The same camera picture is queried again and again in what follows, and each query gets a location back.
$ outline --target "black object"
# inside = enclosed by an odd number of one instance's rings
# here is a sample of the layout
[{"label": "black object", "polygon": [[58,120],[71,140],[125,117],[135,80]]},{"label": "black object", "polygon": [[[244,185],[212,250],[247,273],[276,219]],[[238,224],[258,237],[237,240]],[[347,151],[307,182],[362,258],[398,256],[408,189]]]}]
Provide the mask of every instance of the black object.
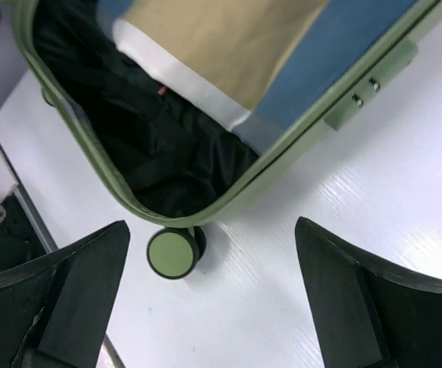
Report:
[{"label": "black object", "polygon": [[442,280],[305,218],[296,243],[326,368],[442,368]]},{"label": "black object", "polygon": [[128,245],[115,222],[0,272],[0,368],[94,368]]},{"label": "black object", "polygon": [[36,52],[139,203],[169,218],[205,209],[258,155],[175,92],[163,93],[118,52],[96,14],[97,0],[40,0]]},{"label": "black object", "polygon": [[0,205],[0,270],[45,255],[45,250],[15,195]]}]

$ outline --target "blue fabric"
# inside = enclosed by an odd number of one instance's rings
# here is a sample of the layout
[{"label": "blue fabric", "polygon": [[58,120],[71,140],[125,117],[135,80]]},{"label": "blue fabric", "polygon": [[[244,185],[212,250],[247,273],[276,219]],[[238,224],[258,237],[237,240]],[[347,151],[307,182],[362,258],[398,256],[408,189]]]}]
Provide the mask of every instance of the blue fabric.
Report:
[{"label": "blue fabric", "polygon": [[284,130],[419,0],[332,0],[270,86],[255,114]]},{"label": "blue fabric", "polygon": [[118,18],[129,9],[132,3],[134,3],[133,0],[99,0],[98,11]]}]

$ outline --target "suitcase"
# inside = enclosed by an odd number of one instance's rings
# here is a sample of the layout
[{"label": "suitcase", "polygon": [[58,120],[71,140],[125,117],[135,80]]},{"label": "suitcase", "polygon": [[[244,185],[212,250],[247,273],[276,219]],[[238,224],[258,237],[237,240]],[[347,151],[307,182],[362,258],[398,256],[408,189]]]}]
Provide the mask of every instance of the suitcase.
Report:
[{"label": "suitcase", "polygon": [[116,200],[141,219],[165,227],[152,237],[146,253],[152,269],[168,279],[186,276],[202,256],[206,240],[200,225],[245,208],[319,140],[327,127],[340,130],[412,62],[418,52],[417,43],[442,19],[442,0],[416,1],[220,198],[192,215],[173,218],[154,213],[136,199],[86,114],[38,56],[33,24],[41,1],[14,3],[14,33],[21,53],[41,83],[46,100],[58,110]]}]

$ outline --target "black plastic piece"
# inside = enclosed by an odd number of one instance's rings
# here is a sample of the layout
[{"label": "black plastic piece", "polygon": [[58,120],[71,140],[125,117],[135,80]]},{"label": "black plastic piece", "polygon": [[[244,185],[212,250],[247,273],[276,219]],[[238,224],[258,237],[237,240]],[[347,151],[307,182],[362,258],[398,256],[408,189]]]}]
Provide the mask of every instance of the black plastic piece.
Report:
[{"label": "black plastic piece", "polygon": [[44,247],[14,195],[7,197],[0,208],[0,267],[9,269],[45,255]]},{"label": "black plastic piece", "polygon": [[0,272],[0,367],[94,368],[122,277],[129,229],[115,222]]},{"label": "black plastic piece", "polygon": [[296,243],[326,368],[442,367],[442,280],[301,218]]}]

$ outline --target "white floor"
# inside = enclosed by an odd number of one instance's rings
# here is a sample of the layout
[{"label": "white floor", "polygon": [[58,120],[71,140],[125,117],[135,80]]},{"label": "white floor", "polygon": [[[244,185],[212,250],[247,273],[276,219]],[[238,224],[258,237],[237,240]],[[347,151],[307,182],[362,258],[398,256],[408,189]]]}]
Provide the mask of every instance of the white floor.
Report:
[{"label": "white floor", "polygon": [[117,219],[131,228],[108,330],[128,367],[322,367],[293,239],[300,215],[442,278],[442,24],[420,47],[244,214],[207,226],[205,258],[175,282],[146,264],[158,228],[113,200],[26,75],[0,112],[0,140],[57,243]]}]

